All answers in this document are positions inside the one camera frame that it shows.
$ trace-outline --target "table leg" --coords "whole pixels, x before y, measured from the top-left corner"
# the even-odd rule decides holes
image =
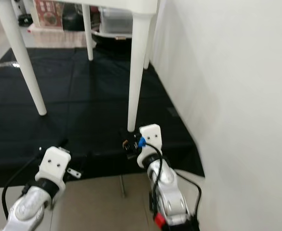
[[[153,44],[155,29],[156,29],[156,24],[157,24],[159,6],[160,6],[160,0],[158,0],[157,13],[152,17],[151,22],[150,22],[145,61],[144,61],[144,69],[147,69],[149,65],[149,59],[150,59],[150,55],[152,51],[152,44]]]
[[[130,64],[128,131],[135,128],[137,106],[141,89],[148,31],[152,15],[133,14],[132,48]]]
[[[17,19],[13,11],[11,0],[0,0],[0,21],[14,52],[16,60],[20,65],[21,72],[31,97],[34,100],[38,113],[39,115],[43,116],[46,114],[45,105],[28,56],[28,52],[17,24]]]
[[[87,52],[89,61],[93,60],[93,43],[92,43],[92,25],[91,25],[91,13],[90,6],[82,4],[83,20],[85,27],[86,43],[87,43]]]

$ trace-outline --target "black fabric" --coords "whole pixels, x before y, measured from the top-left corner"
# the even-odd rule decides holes
[[[20,69],[0,68],[0,187],[38,148],[67,138],[72,166],[83,167],[82,178],[142,171],[127,160],[118,131],[126,129],[130,52],[94,49],[28,49],[48,111],[39,116]],[[15,60],[9,50],[0,62]],[[159,124],[163,154],[172,166],[204,176],[197,147],[175,113],[152,66],[144,70],[136,128]],[[14,185],[25,184],[38,163]]]

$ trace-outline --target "black cable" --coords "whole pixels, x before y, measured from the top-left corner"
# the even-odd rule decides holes
[[[2,209],[4,210],[5,213],[5,217],[6,219],[8,219],[8,208],[7,208],[7,203],[6,203],[6,192],[8,187],[10,186],[10,184],[12,183],[12,181],[25,169],[27,168],[32,162],[34,162],[37,158],[39,157],[39,155],[34,156],[33,158],[31,158],[23,167],[21,167],[6,183],[5,187],[2,190],[2,194],[1,194],[1,203],[2,203]]]
[[[197,218],[198,217],[198,210],[199,210],[199,204],[200,204],[200,200],[201,200],[201,196],[202,196],[202,189],[200,188],[199,185],[197,185],[197,183],[189,180],[188,178],[184,177],[183,175],[179,174],[177,171],[176,171],[176,174],[181,177],[182,179],[186,180],[187,182],[195,185],[197,188],[198,188],[198,191],[199,191],[199,195],[198,195],[198,199],[196,201],[196,204],[195,204],[195,208],[194,208],[194,216]]]
[[[161,175],[161,170],[162,170],[162,154],[159,151],[158,148],[156,148],[154,145],[150,144],[150,143],[145,143],[147,146],[152,147],[158,154],[159,156],[159,161],[160,161],[160,165],[159,165],[159,170],[158,170],[158,174],[157,174],[157,178],[156,181],[154,183],[154,186],[152,187],[152,198],[153,198],[153,210],[154,210],[154,215],[156,215],[157,213],[157,196],[156,196],[156,188],[158,186],[158,181],[160,179],[160,175]]]

